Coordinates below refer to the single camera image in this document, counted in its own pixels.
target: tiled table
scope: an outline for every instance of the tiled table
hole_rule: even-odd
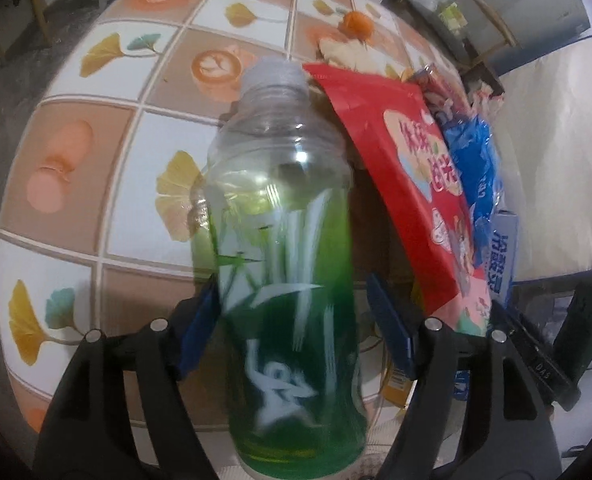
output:
[[[87,330],[138,330],[209,276],[208,232],[188,225],[187,196],[241,74],[262,56],[314,60],[320,37],[342,39],[349,9],[374,18],[383,75],[426,61],[454,71],[368,0],[118,0],[70,55],[26,128],[0,216],[0,336],[33,428]],[[126,386],[142,424],[134,375]],[[225,427],[219,336],[181,391],[196,426]]]

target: green drink bottle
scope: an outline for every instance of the green drink bottle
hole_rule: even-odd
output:
[[[207,166],[237,452],[257,478],[336,473],[359,457],[366,431],[351,174],[300,66],[265,58],[245,74]]]

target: metal screw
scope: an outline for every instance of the metal screw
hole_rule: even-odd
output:
[[[507,335],[502,330],[494,330],[492,332],[492,339],[496,341],[496,343],[504,343],[507,340]]]
[[[425,327],[432,332],[438,332],[442,328],[442,321],[436,317],[425,319]]]
[[[95,343],[101,338],[102,335],[103,333],[95,328],[85,334],[85,341],[87,341],[88,343]]]
[[[163,332],[164,329],[167,328],[167,319],[159,317],[158,319],[154,319],[150,324],[149,328],[154,332]]]

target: bottle label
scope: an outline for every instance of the bottle label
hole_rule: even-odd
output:
[[[291,209],[276,206],[285,190],[269,186],[272,193],[259,210],[205,189],[229,348],[230,430],[247,463],[322,460],[330,439],[355,457],[366,422],[346,191],[320,190]]]

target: white bottle cap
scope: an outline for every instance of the white bottle cap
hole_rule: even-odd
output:
[[[240,95],[252,88],[291,86],[308,91],[307,75],[298,63],[280,57],[262,57],[245,71],[240,84]]]

